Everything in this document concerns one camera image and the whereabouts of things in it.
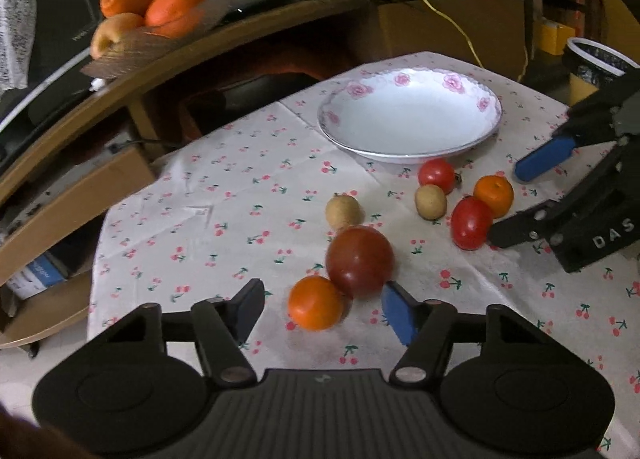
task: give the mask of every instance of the wall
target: wall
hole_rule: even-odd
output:
[[[603,0],[605,43],[640,63],[640,24],[622,0]]]

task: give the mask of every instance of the red tomato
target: red tomato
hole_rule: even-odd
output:
[[[418,182],[420,186],[434,184],[449,195],[456,185],[456,171],[444,159],[431,159],[420,167]]]
[[[340,230],[326,250],[329,279],[349,298],[378,295],[394,270],[394,250],[386,237],[368,226]]]
[[[451,238],[460,249],[480,248],[494,222],[491,208],[475,197],[465,197],[451,214]]]

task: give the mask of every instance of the plate rim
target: plate rim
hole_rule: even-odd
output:
[[[438,150],[436,152],[417,152],[417,153],[405,153],[405,154],[398,154],[398,153],[383,153],[383,152],[373,152],[371,150],[361,150],[359,148],[355,148],[352,146],[349,146],[343,142],[338,141],[337,139],[335,139],[331,134],[329,134],[326,129],[325,126],[323,126],[322,121],[321,121],[321,115],[322,115],[322,108],[327,105],[328,103],[330,103],[333,98],[335,98],[336,95],[338,95],[338,93],[343,92],[344,89],[346,89],[346,87],[349,86],[349,84],[351,83],[359,83],[359,84],[364,84],[364,82],[366,80],[369,80],[370,78],[374,78],[376,76],[382,76],[385,74],[392,74],[392,73],[396,73],[396,72],[402,72],[402,71],[406,71],[406,70],[412,70],[412,71],[422,71],[422,72],[430,72],[430,73],[439,73],[439,74],[456,74],[457,76],[460,76],[461,78],[464,78],[466,80],[468,80],[469,82],[478,85],[482,90],[486,90],[487,92],[489,92],[493,97],[495,97],[495,103],[496,103],[496,107],[498,109],[498,113],[496,115],[496,121],[494,123],[494,125],[491,127],[491,129],[489,129],[489,131],[484,134],[483,136],[479,137],[476,140],[473,140],[469,143],[466,143],[464,145],[460,145],[457,147],[453,147],[449,150]],[[480,83],[478,80],[467,76],[466,74],[462,74],[462,73],[458,73],[456,71],[450,71],[450,70],[446,70],[446,69],[441,69],[441,68],[428,68],[428,67],[421,67],[421,66],[408,66],[408,67],[402,67],[402,68],[394,68],[394,69],[385,69],[382,71],[376,71],[373,73],[368,73],[366,74],[366,77],[362,77],[362,78],[349,78],[348,80],[346,80],[342,85],[340,85],[340,87],[338,89],[334,89],[332,90],[332,92],[324,99],[322,100],[322,102],[320,103],[320,105],[318,106],[318,114],[317,114],[317,120],[318,120],[318,127],[320,128],[320,132],[322,132],[322,134],[329,140],[331,141],[334,145],[343,148],[345,150],[349,150],[350,152],[354,152],[357,153],[358,155],[362,155],[362,156],[377,156],[377,157],[386,157],[386,158],[396,158],[396,159],[413,159],[413,158],[434,158],[434,157],[439,157],[439,156],[444,156],[444,155],[452,155],[452,154],[457,154],[457,153],[461,153],[461,152],[465,152],[466,150],[469,150],[470,148],[473,148],[474,146],[476,146],[477,144],[482,143],[483,141],[487,140],[489,137],[491,137],[493,134],[495,134],[496,130],[498,129],[498,127],[500,126],[500,122],[502,121],[502,114],[504,113],[503,109],[502,109],[502,103],[500,102],[500,99],[498,98],[498,95],[492,90],[490,89],[488,86]]]

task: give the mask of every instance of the screw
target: screw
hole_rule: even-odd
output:
[[[253,371],[246,367],[229,367],[220,373],[220,378],[227,383],[242,383],[251,379]]]
[[[562,241],[564,241],[564,235],[562,235],[562,233],[554,233],[549,239],[549,244],[552,246],[559,246],[562,244]]]
[[[418,383],[426,377],[427,372],[420,367],[401,367],[396,370],[396,378],[403,383]]]

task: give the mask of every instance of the floor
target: floor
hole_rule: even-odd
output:
[[[71,355],[86,341],[86,321],[66,328],[40,343],[31,360],[21,349],[0,351],[0,403],[9,412],[34,421],[31,393],[40,378]]]

